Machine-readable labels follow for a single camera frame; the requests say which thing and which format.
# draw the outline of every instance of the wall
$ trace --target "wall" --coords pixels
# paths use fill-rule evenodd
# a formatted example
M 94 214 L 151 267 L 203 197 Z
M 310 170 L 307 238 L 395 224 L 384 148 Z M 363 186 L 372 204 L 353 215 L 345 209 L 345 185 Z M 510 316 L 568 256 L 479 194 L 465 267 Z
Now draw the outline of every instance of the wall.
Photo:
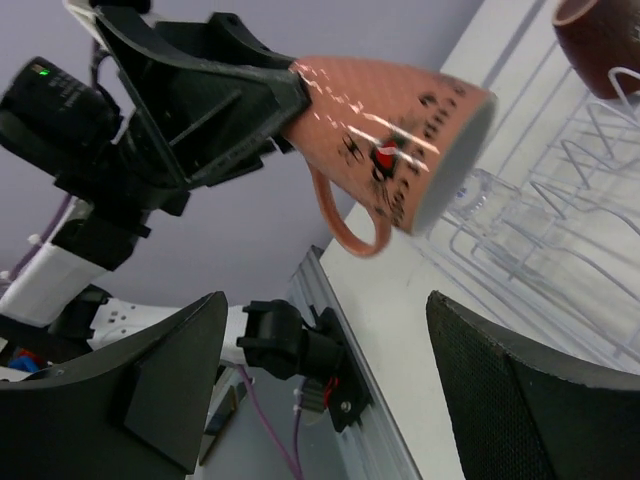
M 369 56 L 438 69 L 482 0 L 162 0 L 169 18 L 204 21 L 234 11 L 273 50 L 290 55 Z M 89 36 L 58 1 L 0 3 L 3 35 L 0 86 L 32 56 L 41 55 L 87 79 Z M 130 105 L 107 64 L 104 85 Z M 43 228 L 62 193 L 26 162 L 0 151 L 0 269 L 28 248 L 26 237 Z M 337 192 L 343 212 L 350 198 Z M 182 305 L 213 290 L 230 302 L 284 293 L 309 246 L 330 236 L 318 212 L 304 161 L 274 155 L 266 168 L 211 190 L 198 191 L 181 219 L 153 215 L 150 239 L 101 284 L 126 299 Z

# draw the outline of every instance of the mug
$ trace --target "mug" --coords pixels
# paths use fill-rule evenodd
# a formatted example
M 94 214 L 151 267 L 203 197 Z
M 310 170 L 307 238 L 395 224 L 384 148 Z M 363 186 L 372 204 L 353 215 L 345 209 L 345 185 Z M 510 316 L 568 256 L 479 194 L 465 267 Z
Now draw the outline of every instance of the mug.
M 640 0 L 561 0 L 552 23 L 569 63 L 596 97 L 618 97 L 612 68 L 640 71 Z M 617 78 L 624 95 L 640 90 L 637 78 Z
M 495 96 L 448 75 L 378 60 L 307 57 L 290 69 L 312 103 L 282 134 L 305 157 L 336 240 L 368 257 L 385 248 L 392 227 L 425 232 L 473 168 Z M 367 209 L 373 243 L 344 223 L 330 182 Z

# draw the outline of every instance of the wire rack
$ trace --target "wire rack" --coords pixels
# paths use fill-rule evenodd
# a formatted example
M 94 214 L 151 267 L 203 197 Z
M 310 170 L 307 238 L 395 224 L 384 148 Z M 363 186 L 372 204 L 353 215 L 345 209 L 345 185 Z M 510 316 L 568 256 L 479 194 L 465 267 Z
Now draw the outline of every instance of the wire rack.
M 496 178 L 509 177 L 522 161 L 524 139 L 572 75 L 567 67 L 540 99 Z M 611 70 L 615 101 L 581 91 L 526 175 L 517 183 L 509 178 L 522 196 L 518 214 L 499 219 L 498 237 L 445 214 L 414 245 L 497 323 L 585 360 L 640 372 L 640 122 L 635 99 L 620 88 L 625 75 L 640 79 L 625 68 Z

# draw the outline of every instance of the pink mug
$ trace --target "pink mug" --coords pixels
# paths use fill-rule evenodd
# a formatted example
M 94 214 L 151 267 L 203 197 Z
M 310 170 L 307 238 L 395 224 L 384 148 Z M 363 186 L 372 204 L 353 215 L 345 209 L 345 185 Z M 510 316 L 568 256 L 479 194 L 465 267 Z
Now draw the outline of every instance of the pink mug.
M 307 57 L 290 69 L 312 104 L 283 134 L 305 157 L 336 240 L 368 257 L 386 247 L 392 227 L 425 232 L 473 168 L 495 96 L 441 73 L 376 60 Z M 373 243 L 344 223 L 330 182 L 367 209 Z

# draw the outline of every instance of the mug handle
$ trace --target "mug handle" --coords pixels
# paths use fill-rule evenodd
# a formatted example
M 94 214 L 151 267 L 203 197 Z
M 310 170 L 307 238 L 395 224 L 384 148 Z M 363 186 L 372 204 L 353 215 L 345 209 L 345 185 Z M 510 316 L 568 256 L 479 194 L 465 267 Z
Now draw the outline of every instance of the mug handle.
M 376 229 L 376 239 L 373 244 L 360 240 L 340 217 L 340 212 L 338 212 L 331 192 L 329 179 L 309 162 L 307 162 L 307 165 L 313 179 L 313 187 L 316 191 L 320 211 L 338 243 L 357 257 L 371 257 L 382 251 L 391 240 L 391 222 L 367 209 Z

